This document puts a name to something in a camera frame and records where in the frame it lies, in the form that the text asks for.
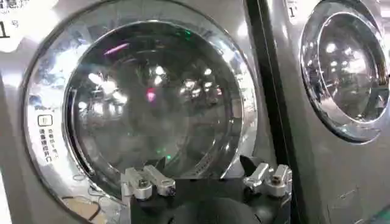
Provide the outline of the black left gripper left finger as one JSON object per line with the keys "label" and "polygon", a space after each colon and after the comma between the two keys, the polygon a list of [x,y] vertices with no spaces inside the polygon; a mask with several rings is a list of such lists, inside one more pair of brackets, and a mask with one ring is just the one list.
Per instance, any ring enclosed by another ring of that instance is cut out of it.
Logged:
{"label": "black left gripper left finger", "polygon": [[151,159],[141,169],[126,168],[121,174],[121,199],[135,197],[137,200],[148,200],[153,194],[153,188],[162,197],[174,196],[176,181],[161,173],[165,163],[166,158]]}

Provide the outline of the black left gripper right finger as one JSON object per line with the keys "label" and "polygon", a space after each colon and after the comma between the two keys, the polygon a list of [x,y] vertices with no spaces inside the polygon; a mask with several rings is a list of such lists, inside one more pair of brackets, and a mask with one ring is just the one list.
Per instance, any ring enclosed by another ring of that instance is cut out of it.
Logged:
{"label": "black left gripper right finger", "polygon": [[271,197],[291,196],[292,170],[285,164],[273,168],[269,163],[253,156],[239,156],[244,169],[243,184],[254,194]]}

